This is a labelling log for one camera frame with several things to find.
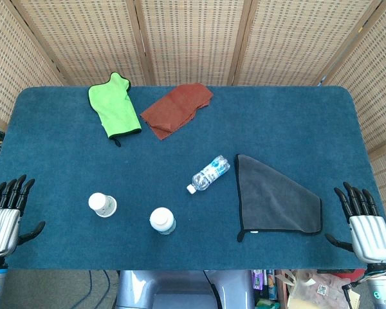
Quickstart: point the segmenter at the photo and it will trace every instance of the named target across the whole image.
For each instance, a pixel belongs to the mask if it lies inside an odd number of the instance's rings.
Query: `blue table surface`
[[[132,87],[139,115],[172,87]],[[331,246],[326,232],[350,240],[333,187],[368,188],[383,213],[350,94],[340,87],[209,87],[209,107],[159,141],[142,132],[108,140],[91,109],[88,87],[28,88],[18,97],[0,154],[0,182],[35,178],[21,233],[41,220],[36,239],[8,258],[11,268],[245,269],[357,268],[355,256]],[[240,231],[234,171],[237,153],[251,156],[303,185],[323,201],[323,229]],[[193,174],[217,155],[230,171],[190,195]],[[116,213],[99,218],[93,192],[114,196]],[[156,207],[168,207],[176,230],[150,227]]]

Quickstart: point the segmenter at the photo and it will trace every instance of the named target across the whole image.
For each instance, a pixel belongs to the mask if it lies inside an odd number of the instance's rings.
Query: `gray towel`
[[[236,155],[241,231],[237,241],[250,231],[322,230],[322,200],[283,174],[259,161]]]

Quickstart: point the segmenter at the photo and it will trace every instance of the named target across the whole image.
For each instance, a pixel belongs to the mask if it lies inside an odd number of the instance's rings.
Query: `green cloth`
[[[142,130],[127,94],[130,87],[127,79],[113,72],[108,82],[89,88],[90,105],[98,113],[109,138]]]

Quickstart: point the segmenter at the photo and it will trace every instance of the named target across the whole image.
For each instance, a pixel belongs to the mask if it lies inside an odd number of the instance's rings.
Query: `white bottle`
[[[160,234],[169,235],[176,228],[176,220],[173,213],[165,207],[155,209],[150,215],[152,228]]]
[[[107,218],[115,213],[117,202],[110,195],[96,192],[89,197],[89,207],[93,209],[98,216]]]
[[[197,190],[203,191],[225,174],[230,168],[230,164],[223,156],[217,156],[209,165],[192,177],[192,184],[187,186],[187,190],[194,194]]]

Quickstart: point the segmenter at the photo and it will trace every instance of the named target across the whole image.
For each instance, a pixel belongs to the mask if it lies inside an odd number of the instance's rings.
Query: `brown cloth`
[[[180,85],[140,115],[163,140],[192,120],[199,108],[208,106],[212,97],[213,93],[198,82]]]

